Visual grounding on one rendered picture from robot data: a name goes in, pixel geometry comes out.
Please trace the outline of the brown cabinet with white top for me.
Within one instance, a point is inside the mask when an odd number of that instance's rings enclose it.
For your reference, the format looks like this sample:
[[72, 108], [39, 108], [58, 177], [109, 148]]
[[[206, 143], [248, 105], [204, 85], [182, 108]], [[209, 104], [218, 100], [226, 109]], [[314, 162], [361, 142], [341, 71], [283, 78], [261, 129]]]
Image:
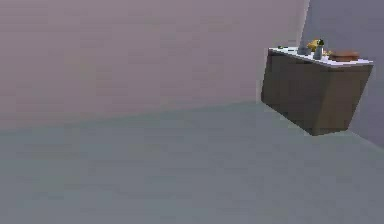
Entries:
[[315, 60], [295, 47], [270, 48], [261, 101], [317, 136], [345, 131], [373, 68], [369, 60]]

